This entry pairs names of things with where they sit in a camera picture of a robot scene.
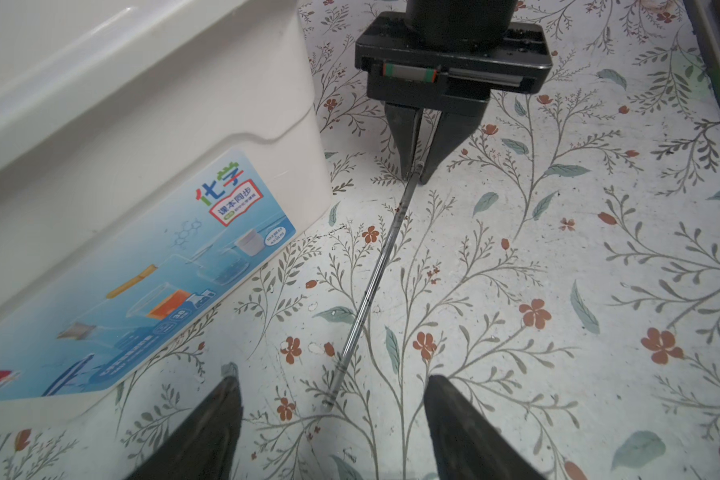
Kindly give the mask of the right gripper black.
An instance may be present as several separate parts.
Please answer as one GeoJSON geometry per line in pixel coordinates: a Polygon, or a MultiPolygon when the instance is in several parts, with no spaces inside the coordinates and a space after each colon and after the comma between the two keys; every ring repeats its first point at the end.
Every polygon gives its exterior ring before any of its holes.
{"type": "Polygon", "coordinates": [[[514,1],[410,1],[379,14],[355,44],[367,95],[385,116],[404,179],[426,184],[480,126],[492,91],[536,94],[553,61],[543,29],[512,17],[514,1]],[[425,157],[416,160],[423,109],[440,115],[425,157]]]}

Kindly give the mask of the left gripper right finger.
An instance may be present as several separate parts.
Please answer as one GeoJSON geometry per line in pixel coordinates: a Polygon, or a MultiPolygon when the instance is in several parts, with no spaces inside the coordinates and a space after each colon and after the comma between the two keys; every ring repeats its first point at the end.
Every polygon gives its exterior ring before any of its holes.
{"type": "Polygon", "coordinates": [[[446,377],[428,378],[423,405],[441,479],[544,479],[446,377]]]}

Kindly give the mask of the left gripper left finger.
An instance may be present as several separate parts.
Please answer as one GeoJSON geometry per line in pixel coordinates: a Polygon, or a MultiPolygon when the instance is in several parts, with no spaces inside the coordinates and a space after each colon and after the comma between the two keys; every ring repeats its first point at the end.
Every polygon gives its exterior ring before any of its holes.
{"type": "Polygon", "coordinates": [[[226,376],[129,478],[229,479],[242,418],[239,380],[226,376]]]}

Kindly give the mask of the white plastic bin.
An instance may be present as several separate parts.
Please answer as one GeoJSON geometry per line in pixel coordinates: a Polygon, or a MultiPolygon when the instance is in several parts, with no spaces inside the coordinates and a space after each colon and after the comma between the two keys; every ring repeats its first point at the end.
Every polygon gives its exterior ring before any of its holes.
{"type": "Polygon", "coordinates": [[[0,435],[86,412],[331,188],[295,1],[0,1],[0,435]]]}

